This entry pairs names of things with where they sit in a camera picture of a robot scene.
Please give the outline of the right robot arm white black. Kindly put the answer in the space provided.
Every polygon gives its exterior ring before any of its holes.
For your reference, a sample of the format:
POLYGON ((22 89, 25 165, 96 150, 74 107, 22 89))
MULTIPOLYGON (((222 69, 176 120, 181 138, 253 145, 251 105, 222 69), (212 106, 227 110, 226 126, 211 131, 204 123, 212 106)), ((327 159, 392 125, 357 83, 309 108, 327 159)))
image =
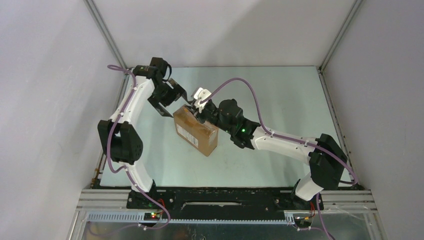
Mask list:
POLYGON ((241 149, 270 151, 309 166, 309 173, 295 184, 290 196, 297 209, 308 206, 322 190, 337 190, 342 182, 347 157, 331 135, 314 138, 272 132, 244 117, 235 99, 223 100, 218 106, 209 100, 203 109, 195 105, 188 109, 200 123, 208 122, 228 133, 241 149))

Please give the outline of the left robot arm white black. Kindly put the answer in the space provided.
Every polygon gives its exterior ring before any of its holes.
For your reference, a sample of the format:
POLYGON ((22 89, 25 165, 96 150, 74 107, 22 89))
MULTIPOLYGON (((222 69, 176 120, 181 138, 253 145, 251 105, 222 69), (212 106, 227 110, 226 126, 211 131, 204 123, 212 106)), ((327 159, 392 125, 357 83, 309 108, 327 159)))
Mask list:
POLYGON ((141 161, 144 144, 134 124, 145 103, 150 103, 163 117, 172 115, 165 109, 179 98, 187 98, 186 91, 172 78, 172 67, 166 61, 137 65, 127 69, 110 64, 108 69, 129 76, 129 89, 115 112, 97 125, 106 162, 113 174, 124 172, 133 191, 139 192, 138 201, 145 208, 153 208, 158 194, 152 191, 154 180, 141 161))

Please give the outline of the brown cardboard express box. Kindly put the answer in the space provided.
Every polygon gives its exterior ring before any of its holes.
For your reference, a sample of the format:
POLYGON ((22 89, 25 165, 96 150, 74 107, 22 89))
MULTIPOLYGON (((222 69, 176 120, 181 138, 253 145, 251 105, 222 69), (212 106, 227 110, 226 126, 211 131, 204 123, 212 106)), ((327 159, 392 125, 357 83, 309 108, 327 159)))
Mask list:
POLYGON ((218 145, 219 129, 209 122, 200 123, 183 105, 173 113, 177 134, 204 156, 208 157, 218 145))

